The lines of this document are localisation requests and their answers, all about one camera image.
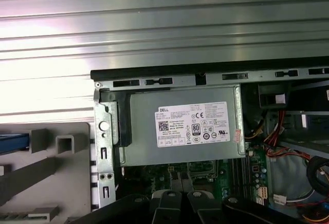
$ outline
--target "motherboard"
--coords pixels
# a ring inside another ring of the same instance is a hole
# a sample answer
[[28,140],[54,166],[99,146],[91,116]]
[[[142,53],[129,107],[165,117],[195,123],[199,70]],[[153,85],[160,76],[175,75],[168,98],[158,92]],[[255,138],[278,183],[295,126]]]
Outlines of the motherboard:
[[221,201],[238,195],[268,205],[268,176],[263,150],[249,150],[243,159],[212,160],[124,168],[132,193],[152,197],[158,190],[170,189],[170,173],[188,172],[195,190],[211,192]]

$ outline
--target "qr code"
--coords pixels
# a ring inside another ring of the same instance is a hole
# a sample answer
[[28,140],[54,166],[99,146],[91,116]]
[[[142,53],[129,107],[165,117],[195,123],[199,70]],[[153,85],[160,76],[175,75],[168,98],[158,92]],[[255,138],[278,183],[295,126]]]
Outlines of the qr code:
[[159,131],[164,132],[169,130],[169,123],[168,121],[159,121]]

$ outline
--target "yellow wire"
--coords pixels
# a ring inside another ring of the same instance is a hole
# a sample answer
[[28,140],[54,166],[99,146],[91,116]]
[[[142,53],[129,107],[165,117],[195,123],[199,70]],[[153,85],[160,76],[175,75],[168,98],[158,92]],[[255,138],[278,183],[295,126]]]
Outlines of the yellow wire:
[[312,219],[309,219],[307,217],[305,217],[305,215],[302,215],[304,217],[305,220],[309,221],[309,222],[322,222],[324,220],[327,220],[329,218],[329,215],[321,220],[312,220]]
[[276,129],[273,129],[273,131],[265,138],[264,142],[266,142],[273,135],[275,131]]
[[245,137],[245,138],[246,139],[252,139],[252,138],[257,137],[261,133],[262,128],[263,128],[263,126],[259,127],[258,130],[256,130],[256,132],[254,133],[254,135],[252,135],[251,137]]

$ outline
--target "connector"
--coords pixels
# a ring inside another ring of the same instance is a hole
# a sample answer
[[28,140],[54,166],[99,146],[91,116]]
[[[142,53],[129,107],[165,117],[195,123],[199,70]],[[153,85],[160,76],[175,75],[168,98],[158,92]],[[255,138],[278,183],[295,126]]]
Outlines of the connector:
[[260,187],[257,191],[257,195],[260,196],[262,199],[267,199],[267,187]]
[[256,197],[256,203],[264,206],[264,199],[260,197]]
[[280,205],[286,205],[287,204],[287,197],[273,194],[273,200],[275,203]]

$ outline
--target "circular hole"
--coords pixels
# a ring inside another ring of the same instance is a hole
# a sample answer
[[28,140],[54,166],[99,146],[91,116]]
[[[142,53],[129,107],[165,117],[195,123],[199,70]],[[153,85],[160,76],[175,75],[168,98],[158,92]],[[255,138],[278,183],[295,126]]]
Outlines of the circular hole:
[[212,219],[213,221],[216,221],[216,222],[218,222],[218,221],[219,221],[219,219],[218,219],[218,217],[217,217],[217,216],[211,216],[211,219]]
[[168,196],[174,197],[174,196],[176,196],[176,193],[174,193],[174,192],[168,192]]
[[109,129],[109,124],[106,121],[99,123],[99,128],[104,132]]

